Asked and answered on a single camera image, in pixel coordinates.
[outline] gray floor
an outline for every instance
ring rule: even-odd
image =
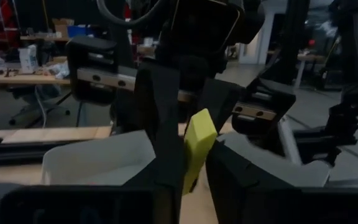
[[[261,66],[229,64],[227,70],[223,74],[218,75],[217,78],[240,85],[247,85],[262,68]],[[300,121],[300,123],[291,121],[291,125],[295,129],[306,129],[308,127],[324,125],[328,118],[328,108],[339,102],[339,93],[319,93],[313,90],[300,89],[296,91],[296,95],[297,101],[289,111],[291,117]],[[0,129],[23,127],[32,118],[37,116],[37,114],[26,116],[18,120],[16,126],[9,126],[10,115],[20,110],[23,105],[24,102],[14,100],[9,93],[0,90]],[[69,127],[75,125],[75,114],[78,103],[73,98],[69,98],[62,106],[66,106],[71,110],[71,116],[65,116],[64,111],[54,111],[48,116],[47,127]],[[88,105],[87,125],[109,125],[108,109],[107,107]],[[358,144],[343,149],[343,152],[337,159],[337,165],[331,173],[331,179],[358,179]]]

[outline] white cable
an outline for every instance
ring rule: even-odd
[[[35,97],[36,97],[36,99],[37,99],[37,101],[38,101],[38,104],[39,104],[40,107],[41,107],[42,118],[43,118],[43,120],[44,120],[44,123],[43,123],[43,125],[42,125],[42,128],[45,128],[45,125],[47,124],[47,114],[46,114],[46,112],[45,112],[44,106],[42,105],[42,102],[41,102],[40,95],[39,95],[39,93],[38,93],[38,88],[37,88],[37,87],[38,87],[38,86],[36,85],[36,86],[35,86],[35,89],[34,89],[34,92],[35,92]]]

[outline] yellow sponge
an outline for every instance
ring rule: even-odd
[[[191,117],[185,134],[185,151],[188,169],[185,175],[182,195],[189,193],[217,135],[208,109],[203,109]]]

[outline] wooden table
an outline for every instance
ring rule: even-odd
[[[61,42],[67,42],[71,40],[69,37],[34,37],[34,36],[21,36],[20,40],[37,40],[37,39],[43,39],[46,41],[61,41]]]
[[[0,84],[59,84],[69,85],[70,80],[60,80],[50,75],[23,75],[18,74],[13,77],[0,75]]]
[[[185,124],[178,125],[179,134],[184,133]],[[221,133],[232,131],[230,123],[226,123]],[[53,128],[53,129],[21,129],[0,131],[5,143],[39,141],[57,141],[80,138],[106,138],[110,127],[93,128]],[[0,167],[0,182],[35,185],[40,184],[41,165]],[[193,193],[182,198],[180,223],[182,224],[215,224],[218,223],[214,205],[209,192],[205,168],[200,172],[198,184]]]

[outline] wooden board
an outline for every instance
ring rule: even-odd
[[[3,144],[25,142],[54,142],[101,139],[110,136],[111,127],[89,128],[32,128],[18,130],[0,130]]]
[[[59,84],[69,85],[70,80],[56,79],[54,76],[47,75],[16,75],[13,77],[4,77],[0,75],[0,84]]]

